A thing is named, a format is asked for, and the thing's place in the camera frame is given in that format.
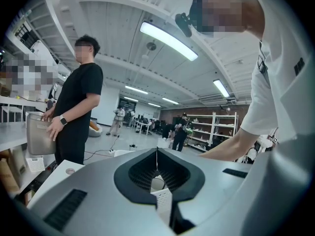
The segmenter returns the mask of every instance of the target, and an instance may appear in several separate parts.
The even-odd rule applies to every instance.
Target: white sleeve
[[[241,128],[253,135],[268,135],[278,127],[271,89],[257,65],[252,73],[252,102]]]

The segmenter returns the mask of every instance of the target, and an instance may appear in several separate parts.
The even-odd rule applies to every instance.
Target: ceiling light
[[[132,88],[132,87],[129,87],[129,86],[125,86],[125,88],[130,89],[130,90],[134,90],[134,91],[137,91],[137,92],[148,94],[147,92],[144,92],[142,90],[139,90],[139,89],[136,89],[136,88]]]
[[[135,100],[135,99],[132,99],[132,98],[129,98],[129,97],[124,97],[124,98],[127,99],[127,100],[133,100],[135,102],[138,102],[138,100]]]
[[[155,106],[155,107],[158,107],[158,108],[160,108],[161,106],[159,106],[159,105],[155,105],[155,104],[152,104],[152,103],[148,103],[149,105],[151,105],[151,106]]]
[[[171,103],[173,103],[173,104],[176,104],[176,105],[178,105],[179,103],[178,102],[176,102],[176,101],[172,101],[172,100],[169,100],[169,99],[166,99],[166,98],[162,98],[163,100],[166,100],[166,101],[168,101],[168,102],[171,102]]]
[[[198,55],[186,45],[184,45],[181,41],[154,25],[143,22],[140,31],[174,48],[177,52],[184,55],[190,61],[198,58]]]
[[[225,98],[230,97],[225,87],[223,86],[221,80],[214,80],[213,83],[217,86],[217,88],[220,90],[220,92],[223,94]]]

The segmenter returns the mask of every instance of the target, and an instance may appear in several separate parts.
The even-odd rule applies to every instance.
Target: gray bin
[[[56,142],[46,132],[51,122],[41,121],[41,116],[29,114],[26,122],[28,151],[31,155],[48,155],[56,152]]]

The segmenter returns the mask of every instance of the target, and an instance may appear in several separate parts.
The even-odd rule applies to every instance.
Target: gray floor
[[[154,148],[158,145],[157,134],[152,134],[146,136],[145,134],[137,134],[135,129],[127,128],[123,126],[121,128],[121,133],[119,138],[114,137],[112,135],[106,136],[106,132],[109,130],[109,127],[102,126],[103,133],[100,137],[89,137],[87,142],[85,143],[85,156],[84,158],[89,158],[92,156],[96,150],[101,149],[114,149],[114,150],[129,150],[129,144],[137,145],[136,150],[141,150],[145,148]],[[182,150],[183,153],[199,155],[201,152],[194,148],[184,147]],[[93,155],[90,159],[85,160],[84,164],[93,163],[99,160],[108,159],[114,156],[114,154],[109,154],[108,151],[98,151],[95,155]]]

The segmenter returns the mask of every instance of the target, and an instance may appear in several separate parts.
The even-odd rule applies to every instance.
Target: watch face
[[[61,123],[62,123],[63,125],[66,125],[66,124],[67,124],[67,121],[65,120],[65,118],[62,118],[60,121],[61,121]]]

